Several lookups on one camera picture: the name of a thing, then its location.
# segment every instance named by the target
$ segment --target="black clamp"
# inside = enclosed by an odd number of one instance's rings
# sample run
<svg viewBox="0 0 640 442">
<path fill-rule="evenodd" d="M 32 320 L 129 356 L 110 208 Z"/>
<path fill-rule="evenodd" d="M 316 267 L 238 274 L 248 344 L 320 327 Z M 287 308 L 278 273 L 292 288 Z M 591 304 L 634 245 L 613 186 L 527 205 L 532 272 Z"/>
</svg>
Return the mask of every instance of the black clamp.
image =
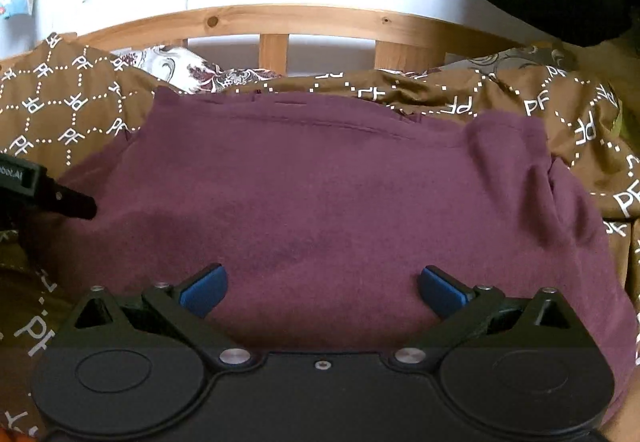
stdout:
<svg viewBox="0 0 640 442">
<path fill-rule="evenodd" d="M 418 276 L 443 321 L 391 354 L 251 353 L 201 320 L 225 269 L 136 298 L 95 287 L 34 373 L 47 442 L 595 442 L 613 395 L 561 293 Z"/>
<path fill-rule="evenodd" d="M 0 153 L 0 227 L 25 207 L 85 220 L 97 213 L 93 198 L 57 184 L 47 176 L 47 168 Z"/>
</svg>

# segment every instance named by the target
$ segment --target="wooden headboard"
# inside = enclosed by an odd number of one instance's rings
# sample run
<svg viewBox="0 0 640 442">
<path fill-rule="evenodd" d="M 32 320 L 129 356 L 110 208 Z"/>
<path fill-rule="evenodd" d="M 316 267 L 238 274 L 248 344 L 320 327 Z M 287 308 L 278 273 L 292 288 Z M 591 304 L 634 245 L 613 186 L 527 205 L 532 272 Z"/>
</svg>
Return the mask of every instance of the wooden headboard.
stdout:
<svg viewBox="0 0 640 442">
<path fill-rule="evenodd" d="M 185 10 L 63 37 L 106 51 L 181 45 L 188 38 L 260 35 L 259 66 L 285 74 L 290 34 L 376 41 L 374 68 L 422 71 L 446 53 L 479 57 L 522 44 L 455 23 L 399 12 L 315 5 L 236 5 Z M 0 60 L 0 70 L 26 54 Z"/>
</svg>

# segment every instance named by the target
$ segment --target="silver screw head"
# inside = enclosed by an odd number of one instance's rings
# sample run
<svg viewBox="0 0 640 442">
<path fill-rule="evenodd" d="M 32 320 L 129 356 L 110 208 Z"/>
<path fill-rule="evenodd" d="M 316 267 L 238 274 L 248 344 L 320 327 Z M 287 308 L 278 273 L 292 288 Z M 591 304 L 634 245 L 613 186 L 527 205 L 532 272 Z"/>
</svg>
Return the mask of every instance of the silver screw head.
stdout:
<svg viewBox="0 0 640 442">
<path fill-rule="evenodd" d="M 220 354 L 220 361 L 225 364 L 245 364 L 251 354 L 244 348 L 227 348 Z"/>
<path fill-rule="evenodd" d="M 328 370 L 332 364 L 329 361 L 316 362 L 316 370 Z"/>
<path fill-rule="evenodd" d="M 420 348 L 400 348 L 395 354 L 396 359 L 404 364 L 418 364 L 427 357 Z"/>
</svg>

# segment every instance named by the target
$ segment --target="maroon towel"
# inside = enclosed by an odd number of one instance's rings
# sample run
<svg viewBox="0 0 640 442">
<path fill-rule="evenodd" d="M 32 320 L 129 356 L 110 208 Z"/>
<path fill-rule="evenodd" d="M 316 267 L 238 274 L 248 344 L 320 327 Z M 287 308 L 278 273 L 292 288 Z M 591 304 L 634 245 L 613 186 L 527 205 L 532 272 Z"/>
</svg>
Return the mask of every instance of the maroon towel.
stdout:
<svg viewBox="0 0 640 442">
<path fill-rule="evenodd" d="M 229 292 L 210 317 L 252 347 L 401 346 L 437 321 L 416 288 L 427 264 L 513 297 L 558 287 L 620 398 L 634 310 L 602 219 L 549 156 L 542 123 L 415 119 L 336 96 L 160 88 L 140 132 L 121 132 L 61 180 L 97 199 L 97 217 L 40 215 L 26 247 L 74 297 L 223 263 Z"/>
</svg>

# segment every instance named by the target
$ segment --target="floral pillow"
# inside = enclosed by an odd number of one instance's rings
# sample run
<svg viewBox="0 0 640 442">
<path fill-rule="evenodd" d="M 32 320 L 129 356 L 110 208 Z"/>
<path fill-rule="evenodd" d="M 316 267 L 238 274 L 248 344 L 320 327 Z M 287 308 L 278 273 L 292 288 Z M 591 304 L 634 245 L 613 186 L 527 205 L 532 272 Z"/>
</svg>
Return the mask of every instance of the floral pillow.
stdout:
<svg viewBox="0 0 640 442">
<path fill-rule="evenodd" d="M 276 72 L 260 68 L 223 70 L 182 47 L 158 45 L 115 53 L 127 64 L 171 83 L 181 95 L 183 91 L 187 94 L 221 92 L 230 86 L 281 77 Z"/>
</svg>

